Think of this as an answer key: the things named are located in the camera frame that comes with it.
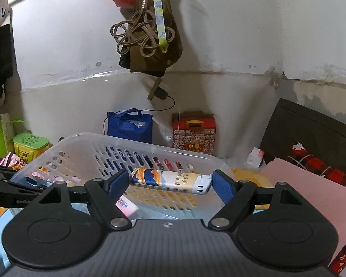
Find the green-lidded yellow box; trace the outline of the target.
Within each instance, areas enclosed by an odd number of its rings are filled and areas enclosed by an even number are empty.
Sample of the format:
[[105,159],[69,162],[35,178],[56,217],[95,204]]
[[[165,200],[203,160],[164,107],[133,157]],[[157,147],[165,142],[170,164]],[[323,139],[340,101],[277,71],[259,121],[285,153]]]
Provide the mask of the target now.
[[50,141],[47,138],[22,132],[13,138],[15,154],[24,162],[29,163],[48,150]]

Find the red patterned gift box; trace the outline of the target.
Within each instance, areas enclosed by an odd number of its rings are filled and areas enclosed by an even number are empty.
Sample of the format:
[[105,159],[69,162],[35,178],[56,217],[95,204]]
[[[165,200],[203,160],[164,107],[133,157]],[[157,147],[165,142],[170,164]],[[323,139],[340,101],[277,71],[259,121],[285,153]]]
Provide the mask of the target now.
[[213,114],[200,111],[174,114],[172,117],[172,147],[213,155],[216,129]]

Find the red plaid pillow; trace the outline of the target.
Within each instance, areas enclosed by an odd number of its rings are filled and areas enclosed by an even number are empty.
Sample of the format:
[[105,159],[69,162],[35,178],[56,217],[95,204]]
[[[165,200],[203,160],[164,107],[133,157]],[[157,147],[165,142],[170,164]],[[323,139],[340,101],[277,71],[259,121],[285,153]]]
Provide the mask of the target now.
[[346,187],[346,173],[340,169],[334,168],[320,158],[315,157],[308,152],[304,146],[295,142],[289,152],[287,153],[285,160],[291,164],[300,167],[310,173],[324,177],[330,181],[333,181],[341,186]]

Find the pink foam cushion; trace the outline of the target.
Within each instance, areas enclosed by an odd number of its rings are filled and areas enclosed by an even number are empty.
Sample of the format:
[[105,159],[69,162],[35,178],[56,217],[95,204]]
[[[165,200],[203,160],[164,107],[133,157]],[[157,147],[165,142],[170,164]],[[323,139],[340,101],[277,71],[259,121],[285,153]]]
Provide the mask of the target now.
[[346,244],[346,187],[279,158],[267,164],[261,173],[272,184],[290,184],[333,224],[339,237],[333,254],[337,256]]

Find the pink tissue pack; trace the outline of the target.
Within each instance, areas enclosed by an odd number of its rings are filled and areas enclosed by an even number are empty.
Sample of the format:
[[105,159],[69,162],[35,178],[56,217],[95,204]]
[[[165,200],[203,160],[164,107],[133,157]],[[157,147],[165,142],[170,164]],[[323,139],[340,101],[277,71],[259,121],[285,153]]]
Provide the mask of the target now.
[[117,200],[116,206],[130,220],[134,220],[138,215],[139,208],[124,195]]

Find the small white red box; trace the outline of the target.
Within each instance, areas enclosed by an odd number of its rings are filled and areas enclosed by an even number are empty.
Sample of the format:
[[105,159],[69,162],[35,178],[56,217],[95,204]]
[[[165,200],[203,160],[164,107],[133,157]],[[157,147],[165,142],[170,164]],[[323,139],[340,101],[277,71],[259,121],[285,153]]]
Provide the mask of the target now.
[[263,150],[253,147],[246,159],[246,164],[252,168],[260,168],[264,157]]

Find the orange blue printed tube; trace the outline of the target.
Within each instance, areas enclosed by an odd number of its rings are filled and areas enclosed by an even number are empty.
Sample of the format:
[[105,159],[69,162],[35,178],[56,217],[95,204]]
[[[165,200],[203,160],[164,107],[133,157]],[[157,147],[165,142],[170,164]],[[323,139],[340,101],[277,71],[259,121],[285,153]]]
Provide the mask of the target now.
[[206,194],[212,184],[212,175],[135,168],[131,185],[155,190],[190,194]]

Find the dark brown headboard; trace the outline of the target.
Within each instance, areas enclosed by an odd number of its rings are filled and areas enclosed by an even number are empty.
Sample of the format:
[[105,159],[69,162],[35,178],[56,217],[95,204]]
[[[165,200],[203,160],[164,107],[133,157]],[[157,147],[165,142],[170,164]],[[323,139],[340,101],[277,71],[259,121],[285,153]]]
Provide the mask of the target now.
[[346,124],[280,98],[260,144],[264,161],[284,160],[297,142],[326,164],[346,173]]

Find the clear plastic perforated basket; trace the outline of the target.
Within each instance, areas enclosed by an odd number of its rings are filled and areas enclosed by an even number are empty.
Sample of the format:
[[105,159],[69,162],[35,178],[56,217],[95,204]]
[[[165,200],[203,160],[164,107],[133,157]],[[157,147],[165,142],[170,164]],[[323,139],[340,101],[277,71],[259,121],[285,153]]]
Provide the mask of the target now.
[[[67,137],[46,150],[11,181],[36,187],[55,181],[81,186],[93,178],[107,179],[120,169],[131,173],[134,168],[202,175],[220,169],[230,177],[234,175],[223,160],[214,156],[85,132]],[[214,190],[190,194],[129,186],[124,196],[139,208],[135,220],[199,218],[208,221],[223,205]]]

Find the black hanging garment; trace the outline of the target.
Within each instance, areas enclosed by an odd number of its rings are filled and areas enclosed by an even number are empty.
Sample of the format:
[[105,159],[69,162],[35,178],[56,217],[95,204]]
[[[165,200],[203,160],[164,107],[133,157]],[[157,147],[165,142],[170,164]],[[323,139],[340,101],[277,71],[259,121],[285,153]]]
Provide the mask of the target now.
[[5,83],[13,76],[12,34],[11,25],[0,27],[0,98],[3,95]]

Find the blue shopping bag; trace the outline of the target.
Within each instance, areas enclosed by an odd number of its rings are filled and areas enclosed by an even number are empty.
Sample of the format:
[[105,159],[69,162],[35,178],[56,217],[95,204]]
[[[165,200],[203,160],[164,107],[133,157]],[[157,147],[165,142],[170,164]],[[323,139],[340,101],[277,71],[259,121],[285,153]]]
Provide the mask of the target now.
[[108,112],[103,122],[103,131],[108,136],[152,144],[153,115],[131,108],[125,111]]

